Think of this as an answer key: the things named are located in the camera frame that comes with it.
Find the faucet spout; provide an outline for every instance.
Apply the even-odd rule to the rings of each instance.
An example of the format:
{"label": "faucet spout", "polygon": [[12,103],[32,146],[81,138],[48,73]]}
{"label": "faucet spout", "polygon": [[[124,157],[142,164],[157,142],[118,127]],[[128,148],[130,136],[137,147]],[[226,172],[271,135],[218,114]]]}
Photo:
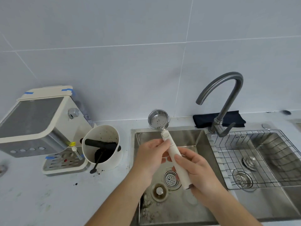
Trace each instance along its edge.
{"label": "faucet spout", "polygon": [[228,112],[229,108],[231,107],[232,103],[234,102],[235,98],[237,97],[239,91],[241,90],[242,86],[243,86],[243,76],[241,73],[239,72],[228,72],[226,74],[223,74],[221,76],[219,76],[218,78],[214,79],[212,82],[209,83],[209,85],[206,86],[206,88],[201,92],[201,94],[199,95],[199,97],[196,100],[196,103],[198,105],[203,104],[203,102],[205,101],[206,97],[216,88],[218,87],[220,84],[231,80],[231,79],[235,79],[235,86],[234,89],[232,90],[230,96],[228,97],[224,107],[221,109],[219,115],[214,119],[214,122],[212,124],[212,126],[209,128],[209,130],[211,132],[217,132],[217,134],[220,135],[227,135],[230,129],[227,129],[228,132],[224,132],[221,131],[222,128],[220,127],[222,122],[223,122],[223,118],[226,115],[226,113]]}

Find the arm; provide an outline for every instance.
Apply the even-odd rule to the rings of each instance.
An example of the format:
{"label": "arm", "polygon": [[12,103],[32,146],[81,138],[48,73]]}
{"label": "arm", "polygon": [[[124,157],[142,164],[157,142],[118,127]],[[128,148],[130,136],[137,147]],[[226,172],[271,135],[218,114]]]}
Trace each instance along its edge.
{"label": "arm", "polygon": [[222,186],[205,158],[187,148],[179,147],[179,151],[190,159],[175,155],[176,162],[189,172],[194,185],[191,192],[213,213],[220,225],[262,225]]}
{"label": "arm", "polygon": [[151,140],[140,145],[136,160],[126,178],[109,195],[85,226],[128,226],[139,200],[151,184],[153,174],[159,168],[162,154],[170,142]]}

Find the kitchen sink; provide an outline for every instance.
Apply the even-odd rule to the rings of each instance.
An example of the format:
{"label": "kitchen sink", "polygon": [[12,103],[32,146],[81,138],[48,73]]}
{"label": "kitchen sink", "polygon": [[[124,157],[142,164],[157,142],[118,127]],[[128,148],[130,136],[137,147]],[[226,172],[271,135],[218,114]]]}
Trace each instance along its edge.
{"label": "kitchen sink", "polygon": [[[168,130],[177,146],[203,156],[221,184],[258,220],[301,219],[301,154],[280,130],[256,127],[234,128],[225,137],[194,126]],[[160,132],[152,129],[132,130],[133,160],[141,144],[158,138]],[[171,167],[171,162],[162,163],[154,174],[131,225],[218,224],[190,190],[183,190]],[[154,197],[158,184],[168,189],[162,202]]]}

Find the black spoon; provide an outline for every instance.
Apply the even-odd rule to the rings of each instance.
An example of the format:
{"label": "black spoon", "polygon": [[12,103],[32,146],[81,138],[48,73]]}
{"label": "black spoon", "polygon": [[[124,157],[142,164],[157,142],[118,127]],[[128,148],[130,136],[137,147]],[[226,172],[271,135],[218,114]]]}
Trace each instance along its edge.
{"label": "black spoon", "polygon": [[101,156],[102,156],[103,153],[104,153],[104,151],[100,154],[100,156],[99,156],[99,158],[98,158],[98,160],[97,160],[94,168],[92,170],[90,170],[90,174],[94,174],[97,171],[96,170],[96,166],[97,166],[97,164],[98,164],[98,162],[99,162],[99,160],[100,160],[100,158],[101,158]]}

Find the countertop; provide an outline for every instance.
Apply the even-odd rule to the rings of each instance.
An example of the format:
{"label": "countertop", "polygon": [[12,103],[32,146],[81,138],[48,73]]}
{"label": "countertop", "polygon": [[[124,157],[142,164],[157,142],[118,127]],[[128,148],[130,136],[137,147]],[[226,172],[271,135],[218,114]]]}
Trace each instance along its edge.
{"label": "countertop", "polygon": [[[291,116],[280,112],[244,113],[252,123],[273,123],[301,150],[301,110]],[[118,167],[100,174],[88,170],[76,174],[47,177],[41,168],[45,156],[13,158],[0,152],[0,165],[8,171],[0,177],[1,226],[83,226],[130,170],[131,129],[148,128],[147,119],[100,121],[114,126],[120,135],[123,159]],[[192,117],[171,118],[169,126],[194,126]],[[264,225],[301,225],[301,221],[267,222]]]}

